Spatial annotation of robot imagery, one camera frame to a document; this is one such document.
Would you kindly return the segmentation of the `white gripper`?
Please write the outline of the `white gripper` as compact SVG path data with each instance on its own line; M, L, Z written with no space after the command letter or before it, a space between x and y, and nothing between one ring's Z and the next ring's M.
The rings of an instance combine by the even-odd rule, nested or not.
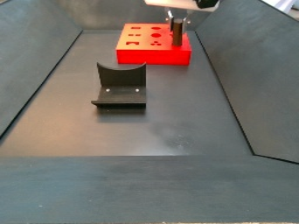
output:
M169 7L165 8L165 13L171 32L174 31L174 14L170 8L187 10L183 22L190 24L193 11L215 11L221 6L221 0L145 0L145 2L147 5Z

